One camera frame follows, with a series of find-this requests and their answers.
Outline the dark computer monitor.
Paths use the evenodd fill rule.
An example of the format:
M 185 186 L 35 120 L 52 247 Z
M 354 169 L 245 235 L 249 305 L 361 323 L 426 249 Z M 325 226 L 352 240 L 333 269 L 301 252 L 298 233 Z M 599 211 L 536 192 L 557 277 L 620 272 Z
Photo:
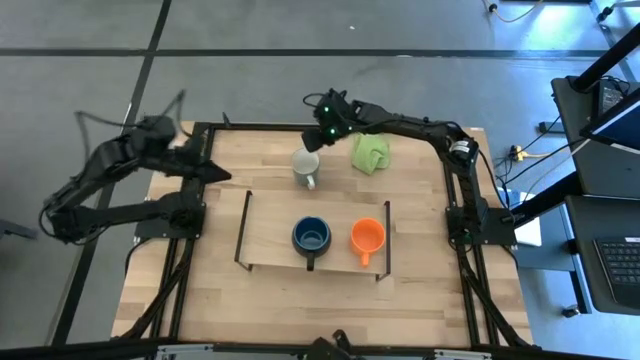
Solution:
M 585 126 L 580 135 L 599 143 L 640 153 L 640 95 L 629 96 Z

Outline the white paper sheet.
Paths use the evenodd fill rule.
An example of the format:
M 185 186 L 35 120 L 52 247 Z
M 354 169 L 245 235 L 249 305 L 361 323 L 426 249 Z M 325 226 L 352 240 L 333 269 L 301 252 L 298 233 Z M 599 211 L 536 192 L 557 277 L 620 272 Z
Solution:
M 528 197 L 527 193 L 514 192 L 513 203 L 511 209 L 520 205 Z M 540 218 L 526 223 L 515 229 L 515 236 L 518 244 L 540 247 L 542 245 Z

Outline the dark blue mug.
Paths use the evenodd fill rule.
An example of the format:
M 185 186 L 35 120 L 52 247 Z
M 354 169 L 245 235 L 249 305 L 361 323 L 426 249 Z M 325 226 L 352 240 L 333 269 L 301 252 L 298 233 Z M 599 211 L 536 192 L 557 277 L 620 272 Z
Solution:
M 316 259 L 325 255 L 331 246 L 331 229 L 320 217 L 303 217 L 292 229 L 291 242 L 294 250 L 305 258 L 306 270 L 311 272 Z

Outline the black desk with monitor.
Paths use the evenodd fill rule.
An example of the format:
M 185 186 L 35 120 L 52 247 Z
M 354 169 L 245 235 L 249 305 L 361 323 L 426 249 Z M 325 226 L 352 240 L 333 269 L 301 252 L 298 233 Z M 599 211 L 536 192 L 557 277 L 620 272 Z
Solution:
M 554 101 L 561 115 L 570 149 L 575 150 L 585 141 L 580 131 L 590 124 L 594 114 L 594 91 L 575 91 L 572 77 L 551 81 Z M 581 186 L 586 193 L 635 192 L 640 182 L 640 155 L 612 148 L 590 140 L 572 156 Z

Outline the large grey white mug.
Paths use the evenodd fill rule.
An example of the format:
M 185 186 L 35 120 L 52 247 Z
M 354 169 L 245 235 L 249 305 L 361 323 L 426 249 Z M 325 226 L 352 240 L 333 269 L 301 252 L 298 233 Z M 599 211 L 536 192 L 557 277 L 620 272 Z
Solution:
M 318 184 L 319 156 L 305 148 L 300 148 L 293 153 L 291 160 L 295 182 L 309 190 L 314 190 Z

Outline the small orange cup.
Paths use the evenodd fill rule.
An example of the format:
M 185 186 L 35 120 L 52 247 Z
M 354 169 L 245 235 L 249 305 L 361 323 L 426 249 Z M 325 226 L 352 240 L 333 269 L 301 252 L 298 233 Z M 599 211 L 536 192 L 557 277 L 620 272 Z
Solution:
M 374 218 L 360 218 L 352 226 L 350 232 L 350 246 L 352 252 L 359 258 L 359 263 L 366 268 L 371 257 L 386 243 L 385 228 Z

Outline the black power brick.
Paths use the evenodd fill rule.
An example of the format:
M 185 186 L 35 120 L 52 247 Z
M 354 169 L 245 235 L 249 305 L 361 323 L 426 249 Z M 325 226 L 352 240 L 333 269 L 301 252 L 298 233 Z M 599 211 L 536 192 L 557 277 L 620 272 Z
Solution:
M 617 80 L 601 80 L 594 87 L 593 117 L 597 118 L 624 97 L 623 86 Z

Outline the black aluminium table frame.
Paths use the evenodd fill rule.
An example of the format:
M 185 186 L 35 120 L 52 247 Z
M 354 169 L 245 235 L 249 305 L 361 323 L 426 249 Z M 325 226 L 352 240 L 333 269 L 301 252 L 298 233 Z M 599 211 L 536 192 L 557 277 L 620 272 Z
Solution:
M 356 345 L 466 347 L 470 323 L 445 223 L 443 167 L 426 142 L 390 136 L 389 168 L 367 176 L 350 163 L 351 142 L 321 152 L 317 189 L 298 186 L 296 125 L 219 125 L 212 158 L 232 178 L 204 191 L 205 226 L 184 287 L 168 299 L 160 334 L 184 341 L 296 345 L 342 329 Z M 234 261 L 248 190 L 276 199 L 391 206 L 391 274 L 311 272 Z

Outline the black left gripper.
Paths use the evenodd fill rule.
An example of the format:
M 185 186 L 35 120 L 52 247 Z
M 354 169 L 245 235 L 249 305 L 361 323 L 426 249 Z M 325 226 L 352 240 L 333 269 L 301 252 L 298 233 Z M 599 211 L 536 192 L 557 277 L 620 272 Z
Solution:
M 202 182 L 221 182 L 230 180 L 232 175 L 211 160 L 201 161 L 202 143 L 186 141 L 183 145 L 169 150 L 169 176 L 199 177 Z

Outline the green microfibre cloth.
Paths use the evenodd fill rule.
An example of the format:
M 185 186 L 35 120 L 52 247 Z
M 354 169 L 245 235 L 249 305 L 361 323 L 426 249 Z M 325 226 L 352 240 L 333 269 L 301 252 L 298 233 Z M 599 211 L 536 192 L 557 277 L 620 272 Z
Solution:
M 385 135 L 356 133 L 353 137 L 351 164 L 357 170 L 372 175 L 389 167 L 389 141 Z

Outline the black diagonal pole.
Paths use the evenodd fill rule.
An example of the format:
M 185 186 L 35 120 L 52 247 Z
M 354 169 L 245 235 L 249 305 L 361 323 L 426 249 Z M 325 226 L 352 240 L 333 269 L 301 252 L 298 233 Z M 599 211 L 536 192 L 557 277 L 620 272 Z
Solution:
M 633 34 L 630 34 L 630 38 L 620 39 L 580 76 L 571 79 L 571 88 L 577 92 L 586 92 L 639 45 L 640 38 Z

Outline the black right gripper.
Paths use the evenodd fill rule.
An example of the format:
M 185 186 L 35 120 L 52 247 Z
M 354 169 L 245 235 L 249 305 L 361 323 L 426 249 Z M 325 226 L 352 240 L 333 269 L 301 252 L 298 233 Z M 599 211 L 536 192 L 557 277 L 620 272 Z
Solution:
M 308 152 L 317 151 L 317 142 L 319 148 L 330 146 L 356 130 L 354 111 L 345 95 L 345 91 L 330 89 L 321 96 L 313 111 L 320 130 L 317 132 L 315 129 L 306 129 L 301 135 Z

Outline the wooden shelf with black legs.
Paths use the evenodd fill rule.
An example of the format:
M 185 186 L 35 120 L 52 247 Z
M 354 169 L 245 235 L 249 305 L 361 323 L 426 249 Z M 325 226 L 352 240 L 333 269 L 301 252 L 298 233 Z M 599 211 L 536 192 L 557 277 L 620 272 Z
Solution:
M 328 251 L 315 261 L 316 271 L 370 274 L 380 281 L 391 274 L 391 206 L 319 199 L 276 199 L 248 190 L 238 231 L 234 261 L 247 271 L 255 266 L 305 269 L 307 259 L 294 250 L 294 225 L 305 216 L 319 217 L 331 231 Z M 361 265 L 351 244 L 356 221 L 373 218 L 383 224 L 385 243 Z

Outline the grey furniture leg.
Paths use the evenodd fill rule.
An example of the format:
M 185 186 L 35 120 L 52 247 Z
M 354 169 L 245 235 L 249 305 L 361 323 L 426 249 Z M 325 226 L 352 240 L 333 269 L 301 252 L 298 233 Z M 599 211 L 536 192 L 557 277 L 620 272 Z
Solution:
M 0 219 L 0 240 L 9 235 L 15 235 L 25 239 L 36 239 L 37 231 L 11 221 Z

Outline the black keyboard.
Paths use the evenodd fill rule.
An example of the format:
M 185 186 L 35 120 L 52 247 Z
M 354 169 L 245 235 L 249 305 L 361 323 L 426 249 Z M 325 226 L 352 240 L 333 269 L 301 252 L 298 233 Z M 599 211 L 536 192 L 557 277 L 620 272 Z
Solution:
M 593 243 L 615 302 L 640 310 L 640 237 L 601 237 Z

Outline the black desk with keyboard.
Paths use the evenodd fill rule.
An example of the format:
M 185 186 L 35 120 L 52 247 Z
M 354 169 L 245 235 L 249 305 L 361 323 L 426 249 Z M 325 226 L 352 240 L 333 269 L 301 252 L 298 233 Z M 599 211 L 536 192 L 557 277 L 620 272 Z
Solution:
M 565 199 L 573 242 L 596 310 L 640 316 L 615 302 L 593 241 L 601 237 L 640 237 L 640 200 L 568 196 Z

